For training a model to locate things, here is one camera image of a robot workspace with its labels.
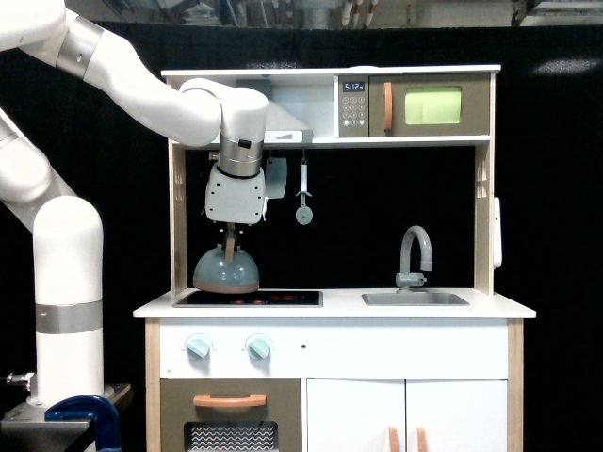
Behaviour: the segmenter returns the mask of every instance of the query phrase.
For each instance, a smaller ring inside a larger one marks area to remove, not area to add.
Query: mint green knob
[[[270,355],[270,340],[264,334],[254,334],[247,340],[247,352],[255,360],[265,360]]]
[[[211,349],[211,342],[207,336],[195,334],[188,338],[185,347],[187,348],[188,355],[191,358],[201,360],[209,353],[209,350]]]

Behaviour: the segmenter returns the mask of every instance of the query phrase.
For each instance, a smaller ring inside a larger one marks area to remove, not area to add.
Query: green microwave window
[[[407,88],[406,123],[458,124],[461,122],[461,87]]]

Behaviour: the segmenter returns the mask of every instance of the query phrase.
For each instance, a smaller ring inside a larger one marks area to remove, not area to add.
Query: white cabinet door
[[[506,452],[507,382],[406,380],[407,451]]]
[[[404,380],[308,379],[308,452],[404,452]]]

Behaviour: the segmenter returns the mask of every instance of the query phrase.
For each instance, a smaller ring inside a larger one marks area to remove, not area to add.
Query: blue clamp
[[[72,419],[89,419],[93,423],[97,452],[122,452],[120,416],[106,398],[98,395],[66,398],[44,414],[45,421]]]

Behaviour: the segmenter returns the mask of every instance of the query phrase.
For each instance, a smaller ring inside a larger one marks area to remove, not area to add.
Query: orange handle
[[[265,395],[250,395],[242,398],[212,398],[211,395],[197,395],[192,403],[195,407],[204,408],[242,408],[261,407],[266,405]]]
[[[389,448],[391,449],[391,452],[399,452],[398,432],[395,427],[389,428]]]
[[[394,119],[393,113],[393,95],[392,95],[392,83],[383,83],[383,97],[385,98],[385,127],[383,130],[392,130],[392,121]]]
[[[416,429],[418,436],[418,452],[427,452],[427,441],[425,439],[425,428],[419,427]]]

